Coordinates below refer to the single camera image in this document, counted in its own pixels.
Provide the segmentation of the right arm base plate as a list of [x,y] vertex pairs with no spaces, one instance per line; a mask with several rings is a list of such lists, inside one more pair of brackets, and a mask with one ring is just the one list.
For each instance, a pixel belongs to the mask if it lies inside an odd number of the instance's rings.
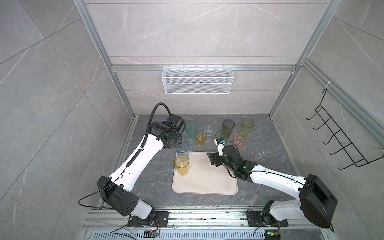
[[245,211],[249,227],[288,227],[287,220],[278,221],[272,215],[262,211]]

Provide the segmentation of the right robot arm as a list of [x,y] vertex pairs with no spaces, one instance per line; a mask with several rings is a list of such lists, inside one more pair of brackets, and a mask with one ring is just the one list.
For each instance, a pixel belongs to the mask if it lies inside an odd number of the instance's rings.
[[258,217],[264,225],[273,226],[285,220],[308,220],[317,227],[333,229],[332,219],[338,204],[323,181],[280,173],[244,160],[237,147],[218,144],[217,152],[208,153],[211,165],[224,166],[232,177],[265,185],[293,197],[290,201],[268,201]]

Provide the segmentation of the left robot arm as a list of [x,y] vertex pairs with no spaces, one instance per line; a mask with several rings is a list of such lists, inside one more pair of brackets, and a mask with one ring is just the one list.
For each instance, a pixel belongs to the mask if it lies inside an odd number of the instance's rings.
[[97,182],[102,200],[126,217],[128,215],[152,224],[155,208],[132,193],[140,174],[151,159],[163,149],[175,149],[182,145],[185,121],[171,114],[166,121],[149,121],[141,143],[134,152],[109,177],[101,176]]

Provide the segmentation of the tall amber glass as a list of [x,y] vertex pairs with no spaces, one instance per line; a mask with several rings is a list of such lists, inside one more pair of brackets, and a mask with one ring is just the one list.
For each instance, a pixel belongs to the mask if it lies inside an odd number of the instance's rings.
[[190,164],[190,159],[186,155],[178,155],[174,159],[174,164],[176,167],[177,172],[181,176],[185,176],[189,172],[189,164]]

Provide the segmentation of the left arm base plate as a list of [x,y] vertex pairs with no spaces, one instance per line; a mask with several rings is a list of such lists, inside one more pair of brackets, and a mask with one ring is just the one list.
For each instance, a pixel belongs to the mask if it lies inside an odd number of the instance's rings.
[[168,226],[169,213],[170,212],[167,211],[152,211],[144,220],[136,216],[131,216],[128,227],[166,228]]

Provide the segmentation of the tall blue glass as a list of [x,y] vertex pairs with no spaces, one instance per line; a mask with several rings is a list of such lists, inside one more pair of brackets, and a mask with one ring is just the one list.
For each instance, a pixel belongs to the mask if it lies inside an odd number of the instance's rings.
[[181,146],[176,148],[176,156],[186,155],[189,156],[190,153],[190,145],[187,141],[183,141]]

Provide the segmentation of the short clear glass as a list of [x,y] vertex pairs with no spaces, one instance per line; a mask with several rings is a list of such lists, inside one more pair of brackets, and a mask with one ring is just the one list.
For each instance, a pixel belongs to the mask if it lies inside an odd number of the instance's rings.
[[205,130],[205,132],[206,132],[206,134],[207,134],[208,137],[211,136],[211,135],[213,134],[213,130],[209,130],[209,129],[207,129],[207,130]]

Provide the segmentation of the beige tray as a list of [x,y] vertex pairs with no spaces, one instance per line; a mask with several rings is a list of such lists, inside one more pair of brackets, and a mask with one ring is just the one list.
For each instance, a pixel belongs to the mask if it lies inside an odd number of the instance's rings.
[[237,180],[230,177],[223,166],[211,165],[207,152],[190,152],[187,174],[181,175],[175,167],[172,189],[176,193],[235,195]]

